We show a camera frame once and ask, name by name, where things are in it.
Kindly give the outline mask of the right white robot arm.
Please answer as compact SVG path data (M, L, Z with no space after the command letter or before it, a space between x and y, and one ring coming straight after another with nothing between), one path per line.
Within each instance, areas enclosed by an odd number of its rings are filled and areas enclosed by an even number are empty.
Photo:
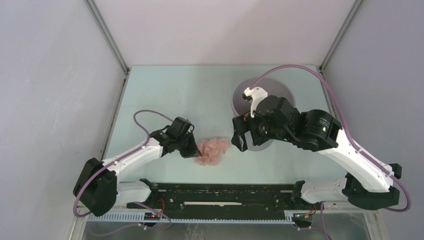
M297 209L326 201L347 201L373 211L391 209L399 203L400 191L394 180L401 177L401 166L372 163L370 154L356 150L341 123L324 110L299 112L286 98L270 95L253 112L234 117L232 124L231 143L241 152L248 149L246 133L250 133L254 146L270 140L290 143L326 156L346 170L344 177L328 182L297 181L290 196Z

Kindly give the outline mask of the pink plastic trash bag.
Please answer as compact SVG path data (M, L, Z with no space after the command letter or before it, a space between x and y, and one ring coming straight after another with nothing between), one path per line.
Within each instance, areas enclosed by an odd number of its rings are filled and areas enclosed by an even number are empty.
M201 156L196 157L194 162L201 166L216 166L231 147L231 143L228 138L211 138L201 140L197 146Z

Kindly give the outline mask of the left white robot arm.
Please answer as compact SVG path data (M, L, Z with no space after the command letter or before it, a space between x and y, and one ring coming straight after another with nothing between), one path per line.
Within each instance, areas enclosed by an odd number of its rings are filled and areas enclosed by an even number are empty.
M153 208L158 194L145 180L127 181L126 177L143 165L178 151L183 158L201 156L194 138L194 125L187 119L177 117L171 125L153 131L147 139L112 158L90 158L77 179L73 189L74 215L82 218L76 210L82 203L90 214L103 216L113 207L139 202L145 208Z

